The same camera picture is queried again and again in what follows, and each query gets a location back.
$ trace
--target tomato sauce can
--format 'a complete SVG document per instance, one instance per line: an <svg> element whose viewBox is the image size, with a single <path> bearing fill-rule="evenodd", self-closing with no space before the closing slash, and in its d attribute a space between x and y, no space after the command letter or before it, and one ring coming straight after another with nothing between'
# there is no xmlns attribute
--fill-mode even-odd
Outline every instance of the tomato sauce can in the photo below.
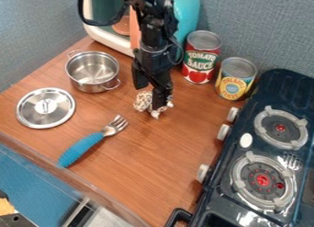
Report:
<svg viewBox="0 0 314 227"><path fill-rule="evenodd" d="M208 83L214 76L220 55L221 41L217 34L205 30L187 36L182 74L194 84Z"/></svg>
<svg viewBox="0 0 314 227"><path fill-rule="evenodd" d="M240 57L222 61L216 80L217 93L228 100L244 99L258 74L256 66Z"/></svg>

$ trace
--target red can label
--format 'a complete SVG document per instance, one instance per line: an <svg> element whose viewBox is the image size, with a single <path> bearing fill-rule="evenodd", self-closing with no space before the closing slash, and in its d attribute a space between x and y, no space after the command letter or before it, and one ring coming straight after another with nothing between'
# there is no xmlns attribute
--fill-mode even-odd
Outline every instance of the red can label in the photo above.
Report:
<svg viewBox="0 0 314 227"><path fill-rule="evenodd" d="M194 84L208 83L214 75L218 53L219 50L198 51L188 43L182 71L185 79Z"/></svg>

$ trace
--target stove knob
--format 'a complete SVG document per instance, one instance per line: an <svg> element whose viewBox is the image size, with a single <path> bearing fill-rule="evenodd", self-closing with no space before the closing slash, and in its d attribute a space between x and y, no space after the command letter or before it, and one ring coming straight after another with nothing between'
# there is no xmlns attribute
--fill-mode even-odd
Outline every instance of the stove knob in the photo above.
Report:
<svg viewBox="0 0 314 227"><path fill-rule="evenodd" d="M199 166L198 172L197 172L197 176L196 176L196 180L199 183L203 184L205 176L206 176L208 170L209 170L209 165L201 165L201 166Z"/></svg>
<svg viewBox="0 0 314 227"><path fill-rule="evenodd" d="M250 133L245 133L240 138L240 147L247 149L252 145L252 135Z"/></svg>
<svg viewBox="0 0 314 227"><path fill-rule="evenodd" d="M232 107L228 113L227 121L233 123L239 114L239 109Z"/></svg>
<svg viewBox="0 0 314 227"><path fill-rule="evenodd" d="M230 126L226 124L222 124L219 130L219 133L217 135L217 139L223 142L226 139L229 130L230 130Z"/></svg>

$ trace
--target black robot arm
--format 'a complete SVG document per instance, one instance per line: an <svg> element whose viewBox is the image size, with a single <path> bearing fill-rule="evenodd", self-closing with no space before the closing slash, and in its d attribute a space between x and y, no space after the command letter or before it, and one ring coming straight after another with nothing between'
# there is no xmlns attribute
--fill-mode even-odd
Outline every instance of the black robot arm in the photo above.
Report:
<svg viewBox="0 0 314 227"><path fill-rule="evenodd" d="M140 48L134 50L132 64L133 83L136 89L154 87L152 91L152 109L167 106L172 100L173 84L170 71L177 57L178 45L174 33L178 21L174 15L174 0L125 0L121 11L106 24L99 24L84 18L84 0L79 0L79 13L82 21L88 25L112 25L121 18L126 5L132 5L140 25Z"/></svg>

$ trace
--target fork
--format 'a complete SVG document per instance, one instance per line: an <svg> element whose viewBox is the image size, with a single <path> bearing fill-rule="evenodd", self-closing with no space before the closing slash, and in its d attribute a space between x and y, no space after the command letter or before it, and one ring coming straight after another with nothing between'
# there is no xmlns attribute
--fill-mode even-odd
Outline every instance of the fork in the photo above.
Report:
<svg viewBox="0 0 314 227"><path fill-rule="evenodd" d="M107 124L100 132L96 132L86 136L72 147L67 149L59 158L58 165L68 167L78 160L84 153L97 143L101 142L107 136L113 136L124 130L128 126L126 119L117 115L109 124Z"/></svg>

